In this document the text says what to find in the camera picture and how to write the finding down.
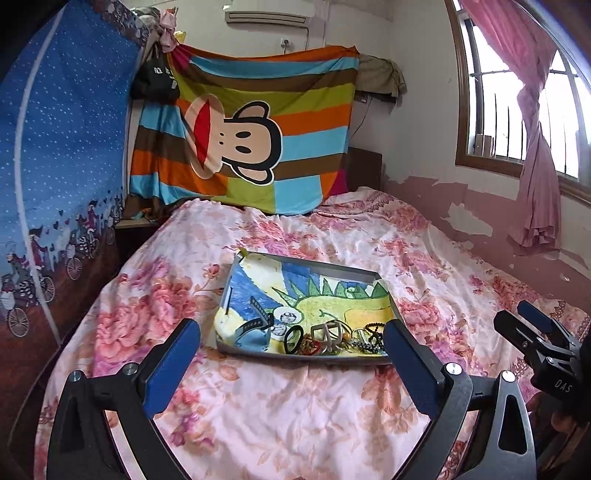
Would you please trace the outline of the person's right hand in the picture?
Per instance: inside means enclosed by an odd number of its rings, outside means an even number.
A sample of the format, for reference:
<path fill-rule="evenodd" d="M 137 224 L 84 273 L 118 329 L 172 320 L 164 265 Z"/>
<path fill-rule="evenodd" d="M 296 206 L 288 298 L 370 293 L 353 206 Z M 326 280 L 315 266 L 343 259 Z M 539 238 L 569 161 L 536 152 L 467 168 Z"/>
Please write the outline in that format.
<path fill-rule="evenodd" d="M 578 422 L 572 415 L 562 410 L 552 413 L 551 426 L 556 432 L 565 434 L 567 437 L 584 434 L 588 429 L 587 423 Z"/>

